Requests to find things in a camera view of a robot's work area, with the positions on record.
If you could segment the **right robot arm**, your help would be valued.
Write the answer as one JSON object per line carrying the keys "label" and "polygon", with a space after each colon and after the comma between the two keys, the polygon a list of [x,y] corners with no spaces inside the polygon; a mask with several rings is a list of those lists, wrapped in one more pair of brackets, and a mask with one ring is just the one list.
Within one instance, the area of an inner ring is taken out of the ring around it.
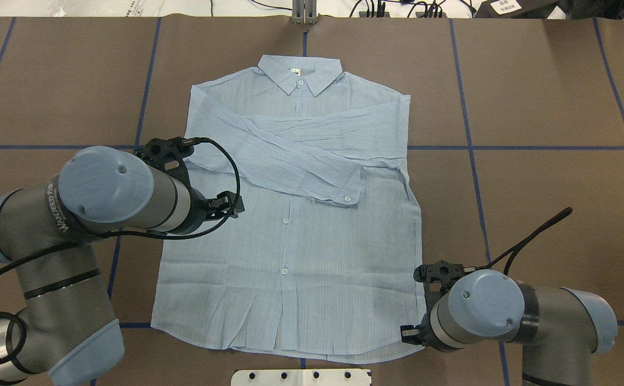
{"label": "right robot arm", "polygon": [[589,385],[591,358],[613,348],[618,320],[601,296],[534,287],[492,269],[441,261],[413,274],[426,313],[403,325],[405,344],[456,352],[484,340],[522,347],[525,385]]}

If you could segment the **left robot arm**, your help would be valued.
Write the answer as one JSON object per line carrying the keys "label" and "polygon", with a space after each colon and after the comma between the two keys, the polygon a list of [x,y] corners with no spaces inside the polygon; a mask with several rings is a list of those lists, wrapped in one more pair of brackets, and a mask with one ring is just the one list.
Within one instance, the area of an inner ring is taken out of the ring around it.
{"label": "left robot arm", "polygon": [[92,244],[114,237],[196,239],[207,221],[243,212],[236,191],[207,199],[192,188],[184,158],[204,138],[175,138],[168,149],[134,153],[92,146],[46,183],[0,197],[0,276],[15,271],[25,308],[0,312],[0,385],[47,374],[80,385],[123,359],[121,323]]}

